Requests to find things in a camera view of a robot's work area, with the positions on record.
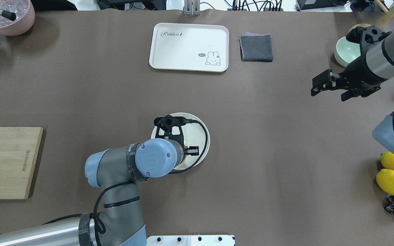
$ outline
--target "robotic arm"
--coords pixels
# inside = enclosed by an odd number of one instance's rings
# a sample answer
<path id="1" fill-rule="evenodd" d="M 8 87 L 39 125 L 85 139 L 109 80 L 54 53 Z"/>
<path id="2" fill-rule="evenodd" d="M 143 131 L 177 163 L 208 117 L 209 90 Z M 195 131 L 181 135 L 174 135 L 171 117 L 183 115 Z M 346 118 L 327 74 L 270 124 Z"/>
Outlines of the robotic arm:
<path id="1" fill-rule="evenodd" d="M 375 26 L 356 27 L 347 35 L 350 42 L 359 43 L 361 56 L 341 73 L 331 69 L 313 78 L 311 96 L 322 91 L 346 90 L 341 101 L 352 97 L 367 97 L 381 89 L 381 83 L 394 77 L 394 32 L 384 32 Z"/>
<path id="2" fill-rule="evenodd" d="M 198 146 L 185 146 L 181 126 L 199 121 L 184 117 L 155 119 L 156 138 L 91 155 L 85 175 L 93 187 L 102 188 L 94 213 L 66 216 L 39 227 L 0 235 L 0 246 L 145 246 L 147 237 L 138 185 L 149 177 L 172 172 L 187 155 L 199 155 Z M 172 134 L 177 126 L 180 134 Z M 103 197 L 104 211 L 96 209 Z"/>

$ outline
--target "tabletop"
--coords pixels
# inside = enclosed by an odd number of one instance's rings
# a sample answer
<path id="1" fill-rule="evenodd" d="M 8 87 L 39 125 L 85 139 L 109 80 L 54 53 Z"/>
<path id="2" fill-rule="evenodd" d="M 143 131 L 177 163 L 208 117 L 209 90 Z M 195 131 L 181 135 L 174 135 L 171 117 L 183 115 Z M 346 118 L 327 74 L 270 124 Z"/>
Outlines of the tabletop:
<path id="1" fill-rule="evenodd" d="M 188 112 L 211 134 L 208 155 L 140 185 L 147 235 L 231 234 L 238 245 L 394 245 L 394 215 L 375 183 L 386 150 L 371 136 L 394 110 L 394 78 L 367 98 L 310 96 L 340 37 L 373 13 L 208 10 L 37 13 L 30 31 L 0 36 L 0 126 L 41 126 L 30 198 L 0 201 L 0 232 L 92 212 L 89 155 L 150 138 L 153 119 Z M 223 73 L 155 70 L 160 22 L 223 25 Z M 394 29 L 394 20 L 385 31 Z M 271 63 L 241 61 L 242 32 L 271 33 Z"/>

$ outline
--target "white plate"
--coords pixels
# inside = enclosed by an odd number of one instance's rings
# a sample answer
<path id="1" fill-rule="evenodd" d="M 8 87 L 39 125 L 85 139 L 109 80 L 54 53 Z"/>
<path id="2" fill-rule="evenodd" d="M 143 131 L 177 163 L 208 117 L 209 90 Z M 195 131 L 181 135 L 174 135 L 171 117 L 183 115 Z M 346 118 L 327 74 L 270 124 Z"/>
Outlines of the white plate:
<path id="1" fill-rule="evenodd" d="M 228 67 L 229 31 L 224 26 L 159 23 L 149 63 L 155 69 L 223 72 Z"/>
<path id="2" fill-rule="evenodd" d="M 203 147 L 205 146 L 205 140 L 206 140 L 205 132 L 203 131 L 202 127 L 199 124 L 197 124 L 197 123 L 191 123 L 191 124 L 186 124 L 186 125 L 182 126 L 183 140 L 185 142 L 185 145 L 187 145 L 187 146 L 198 146 L 199 147 L 201 158 L 196 164 L 196 165 L 198 165 L 206 157 L 206 154 L 209 151 L 209 145 L 211 144 L 211 136 L 209 135 L 208 128 L 206 127 L 206 125 L 205 125 L 205 123 L 203 121 L 201 121 L 199 118 L 195 117 L 192 114 L 188 114 L 188 113 L 174 113 L 174 114 L 170 114 L 170 115 L 173 116 L 173 117 L 182 116 L 182 117 L 185 117 L 187 119 L 198 120 L 205 127 L 206 132 L 208 133 L 208 143 L 206 145 L 205 152 L 202 153 Z M 162 129 L 160 129 L 159 130 L 159 134 L 164 134 L 164 131 L 162 131 Z M 155 138 L 155 137 L 156 137 L 156 127 L 152 131 L 152 139 Z M 186 156 L 185 161 L 182 162 L 181 164 L 179 164 L 177 167 L 175 167 L 174 170 L 183 170 L 185 168 L 188 168 L 189 166 L 191 166 L 197 160 L 198 157 L 199 157 L 198 155 L 196 155 L 196 156 L 193 156 L 193 155 Z"/>

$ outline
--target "white tray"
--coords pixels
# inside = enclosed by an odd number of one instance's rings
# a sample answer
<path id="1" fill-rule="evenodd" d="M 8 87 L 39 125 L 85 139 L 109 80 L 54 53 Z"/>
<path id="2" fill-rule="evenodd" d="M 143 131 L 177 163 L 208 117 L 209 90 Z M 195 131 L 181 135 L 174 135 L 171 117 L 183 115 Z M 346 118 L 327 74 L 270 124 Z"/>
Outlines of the white tray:
<path id="1" fill-rule="evenodd" d="M 159 23 L 153 30 L 150 66 L 155 69 L 223 72 L 229 31 L 224 26 Z"/>

